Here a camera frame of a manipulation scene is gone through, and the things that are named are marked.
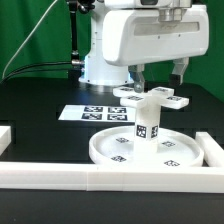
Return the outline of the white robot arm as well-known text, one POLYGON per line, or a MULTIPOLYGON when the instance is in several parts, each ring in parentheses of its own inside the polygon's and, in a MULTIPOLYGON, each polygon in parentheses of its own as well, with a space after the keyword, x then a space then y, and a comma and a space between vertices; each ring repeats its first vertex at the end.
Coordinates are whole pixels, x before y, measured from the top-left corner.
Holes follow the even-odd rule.
POLYGON ((91 47, 80 81, 97 87, 145 87, 144 66, 172 61, 178 86, 194 56, 209 45, 207 7, 193 0, 95 0, 91 47))

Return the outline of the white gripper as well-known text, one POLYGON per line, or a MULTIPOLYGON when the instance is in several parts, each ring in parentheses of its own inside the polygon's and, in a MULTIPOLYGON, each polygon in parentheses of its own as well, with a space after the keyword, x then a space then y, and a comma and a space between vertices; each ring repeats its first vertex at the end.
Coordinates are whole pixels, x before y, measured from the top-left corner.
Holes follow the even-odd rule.
POLYGON ((169 85, 177 87, 183 83, 188 57, 208 49, 209 21, 203 4, 108 3, 106 7, 103 58, 111 65, 131 65, 128 71, 137 93, 144 91, 143 64, 174 60, 169 85))

